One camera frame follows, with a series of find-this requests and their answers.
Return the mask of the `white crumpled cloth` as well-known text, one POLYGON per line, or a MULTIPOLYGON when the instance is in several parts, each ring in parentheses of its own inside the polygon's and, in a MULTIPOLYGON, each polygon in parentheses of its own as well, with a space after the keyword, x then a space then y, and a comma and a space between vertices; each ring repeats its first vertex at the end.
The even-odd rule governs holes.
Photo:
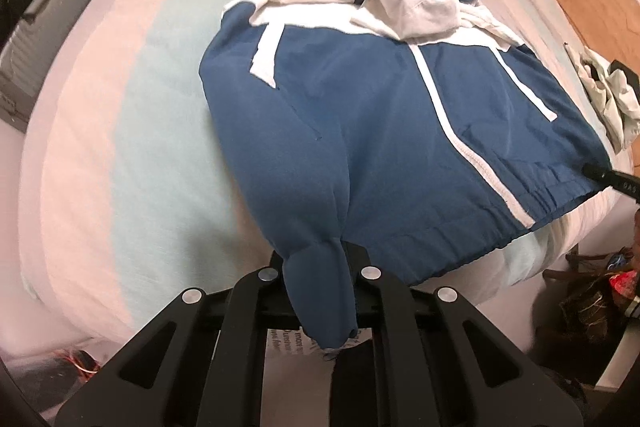
POLYGON ((564 50, 604 124, 614 152, 626 150, 639 136, 639 98, 630 77, 625 69, 588 46, 578 52, 564 43, 564 50))

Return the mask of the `dark bag with items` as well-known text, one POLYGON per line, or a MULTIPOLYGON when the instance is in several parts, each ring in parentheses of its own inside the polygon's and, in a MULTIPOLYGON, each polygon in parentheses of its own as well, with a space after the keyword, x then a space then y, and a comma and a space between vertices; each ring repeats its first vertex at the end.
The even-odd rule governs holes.
POLYGON ((533 358, 560 386, 593 387, 639 320, 639 216, 630 245, 596 255, 575 247, 564 260, 565 269, 542 272, 551 309, 536 326, 533 358))

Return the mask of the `grey hard suitcase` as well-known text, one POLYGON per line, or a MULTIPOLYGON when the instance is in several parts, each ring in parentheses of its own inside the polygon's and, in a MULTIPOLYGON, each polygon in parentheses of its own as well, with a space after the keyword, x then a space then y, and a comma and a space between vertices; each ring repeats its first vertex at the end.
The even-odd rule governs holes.
POLYGON ((49 69, 90 0, 32 0, 1 49, 1 119, 25 132, 49 69))

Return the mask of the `striped bed sheet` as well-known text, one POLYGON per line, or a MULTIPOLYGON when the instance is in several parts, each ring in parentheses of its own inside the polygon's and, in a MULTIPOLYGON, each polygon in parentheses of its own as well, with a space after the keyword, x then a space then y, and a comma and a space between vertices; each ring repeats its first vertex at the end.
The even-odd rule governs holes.
MULTIPOLYGON (((18 237, 34 295, 93 336, 127 340, 184 288, 221 291, 277 254, 222 153, 200 76, 232 0, 92 0, 58 54, 29 121, 18 237)), ((628 169, 563 44, 575 35, 555 0, 482 0, 561 83, 628 169)), ((503 251, 468 296, 531 277, 611 209, 612 191, 503 251)))

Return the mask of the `blue and white jacket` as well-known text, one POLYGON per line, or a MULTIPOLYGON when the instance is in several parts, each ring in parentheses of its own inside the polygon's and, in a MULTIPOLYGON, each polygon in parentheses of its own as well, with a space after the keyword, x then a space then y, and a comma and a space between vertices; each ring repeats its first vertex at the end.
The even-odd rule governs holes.
POLYGON ((597 131, 482 0, 232 0, 200 65, 222 153, 323 348, 356 333, 344 245, 408 285, 597 193, 597 131))

